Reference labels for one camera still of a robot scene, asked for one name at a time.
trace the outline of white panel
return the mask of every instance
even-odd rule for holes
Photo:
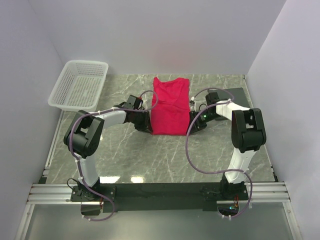
[[[285,0],[29,0],[62,61],[110,73],[246,74]]]
[[[248,87],[261,108],[275,172],[306,240],[319,239],[320,1],[288,0],[257,55]]]
[[[47,100],[62,62],[26,0],[0,1],[0,32],[0,233],[11,240],[55,132]]]

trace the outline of laundry basket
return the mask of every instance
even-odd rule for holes
[[[108,67],[101,61],[68,61],[54,85],[48,104],[64,111],[94,112]]]

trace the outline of purple cable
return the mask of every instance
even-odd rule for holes
[[[82,178],[82,182],[83,182],[83,185],[86,187],[86,189],[88,189],[90,192],[92,192],[93,194],[107,200],[108,202],[110,202],[112,204],[112,212],[104,217],[104,218],[101,218],[101,219],[95,219],[95,218],[90,218],[88,216],[84,216],[85,219],[88,219],[89,221],[93,221],[93,222],[101,222],[101,221],[104,221],[104,220],[107,220],[109,218],[111,218],[111,216],[115,213],[116,211],[116,206],[115,206],[115,203],[107,196],[105,195],[102,195],[98,192],[96,192],[95,190],[92,190],[88,184],[86,183],[85,179],[84,179],[84,175],[83,175],[83,172],[82,172],[82,169],[81,169],[81,165],[80,165],[80,158],[75,154],[74,152],[74,149],[73,149],[73,137],[74,137],[74,132],[75,132],[75,129],[76,127],[78,126],[78,124],[80,123],[80,121],[86,117],[90,117],[90,116],[97,116],[97,115],[101,115],[101,114],[107,114],[107,113],[110,113],[110,112],[113,112],[113,111],[129,111],[129,112],[138,112],[138,113],[141,113],[141,112],[146,112],[146,111],[150,111],[151,109],[153,109],[157,104],[158,104],[158,95],[155,91],[152,91],[152,90],[146,90],[144,91],[143,93],[140,94],[140,97],[142,97],[145,93],[153,93],[156,97],[156,101],[155,101],[155,104],[153,106],[151,106],[151,108],[149,109],[145,109],[145,110],[136,110],[136,109],[126,109],[126,108],[112,108],[112,109],[107,109],[107,110],[103,110],[103,111],[100,111],[100,112],[93,112],[93,113],[88,113],[88,114],[85,114],[85,115],[82,115],[81,117],[79,117],[72,129],[71,129],[71,133],[70,133],[70,139],[69,139],[69,148],[70,148],[70,152],[71,152],[71,155],[76,159],[78,160],[77,161],[77,167],[78,167],[78,170],[79,170],[79,176],[80,178]]]
[[[188,128],[188,131],[186,133],[186,138],[185,138],[185,155],[186,155],[186,158],[189,162],[189,164],[191,165],[191,167],[193,167],[196,171],[198,171],[199,173],[202,173],[202,174],[223,174],[223,173],[226,173],[226,172],[240,172],[240,173],[243,173],[249,180],[250,182],[250,194],[249,194],[249,198],[248,198],[248,202],[246,203],[246,205],[244,206],[244,208],[238,212],[238,214],[234,215],[234,216],[231,216],[231,218],[235,218],[235,217],[238,217],[240,216],[249,206],[250,204],[250,201],[252,199],[252,190],[253,190],[253,182],[250,178],[250,176],[243,170],[241,169],[226,169],[226,170],[220,170],[220,171],[204,171],[204,170],[201,170],[199,168],[197,168],[191,161],[190,159],[190,156],[189,156],[189,151],[188,151],[188,141],[189,141],[189,136],[190,136],[190,132],[191,132],[191,129],[192,129],[192,126],[195,124],[196,120],[198,119],[198,117],[200,117],[200,115],[207,109],[209,108],[212,108],[212,107],[215,107],[215,106],[218,106],[218,105],[225,105],[225,104],[228,104],[230,103],[230,101],[233,101],[235,99],[235,96],[233,96],[229,91],[227,90],[224,90],[224,89],[221,89],[221,88],[217,88],[217,87],[208,87],[208,88],[205,88],[201,91],[199,91],[194,97],[198,96],[201,92],[205,91],[205,90],[209,90],[209,89],[216,89],[216,90],[222,90],[226,93],[228,93],[230,96],[231,96],[231,99],[229,101],[226,101],[226,102],[221,102],[221,103],[215,103],[215,104],[211,104],[207,107],[205,107],[204,109],[202,109],[196,116],[195,118],[193,119],[193,121],[191,122],[190,124],[190,127]]]

